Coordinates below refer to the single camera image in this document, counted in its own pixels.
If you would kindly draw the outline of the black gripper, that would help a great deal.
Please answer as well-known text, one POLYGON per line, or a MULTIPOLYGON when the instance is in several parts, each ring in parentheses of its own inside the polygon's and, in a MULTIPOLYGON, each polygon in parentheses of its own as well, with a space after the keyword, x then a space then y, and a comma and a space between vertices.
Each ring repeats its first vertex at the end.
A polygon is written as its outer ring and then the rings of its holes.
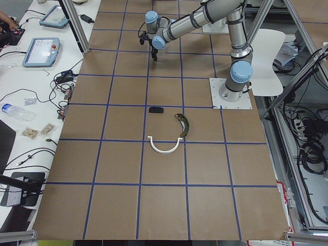
POLYGON ((166 41, 163 38, 153 38, 151 41, 152 46, 152 58, 157 61, 158 50, 162 50, 166 46, 166 41))

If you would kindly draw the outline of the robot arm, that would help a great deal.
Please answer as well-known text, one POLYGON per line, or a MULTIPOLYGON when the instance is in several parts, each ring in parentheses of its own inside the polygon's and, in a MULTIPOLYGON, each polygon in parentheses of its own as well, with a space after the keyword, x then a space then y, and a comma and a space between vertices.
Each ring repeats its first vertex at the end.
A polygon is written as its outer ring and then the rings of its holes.
POLYGON ((241 99, 253 74, 253 49, 244 24, 245 6, 245 1, 201 1, 197 9, 176 20, 161 16, 153 10, 148 11, 144 22, 146 30, 138 32, 139 42, 141 45, 148 42, 151 57, 157 60, 158 51, 164 49, 169 42, 225 19, 228 34, 212 33, 211 43, 230 43, 231 66, 226 81, 219 88, 219 95, 224 101, 235 103, 241 99))

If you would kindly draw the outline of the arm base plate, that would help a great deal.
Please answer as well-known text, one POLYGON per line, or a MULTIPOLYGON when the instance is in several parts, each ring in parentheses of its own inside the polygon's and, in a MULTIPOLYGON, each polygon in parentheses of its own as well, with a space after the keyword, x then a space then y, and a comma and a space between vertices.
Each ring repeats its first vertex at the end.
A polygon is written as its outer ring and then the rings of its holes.
POLYGON ((226 78, 209 78, 213 109, 251 110, 247 86, 240 92, 231 92, 226 88, 226 78))

